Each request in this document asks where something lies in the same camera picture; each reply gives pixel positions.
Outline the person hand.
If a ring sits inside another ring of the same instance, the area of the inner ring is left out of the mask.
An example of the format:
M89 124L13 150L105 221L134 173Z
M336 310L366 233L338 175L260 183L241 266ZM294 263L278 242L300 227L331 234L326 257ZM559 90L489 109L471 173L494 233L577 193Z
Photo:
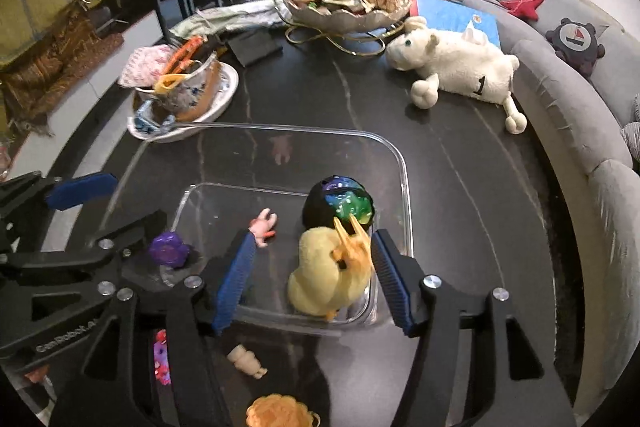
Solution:
M29 373L26 373L24 377L28 379L32 384L43 384L47 380L50 365L46 364L33 369Z

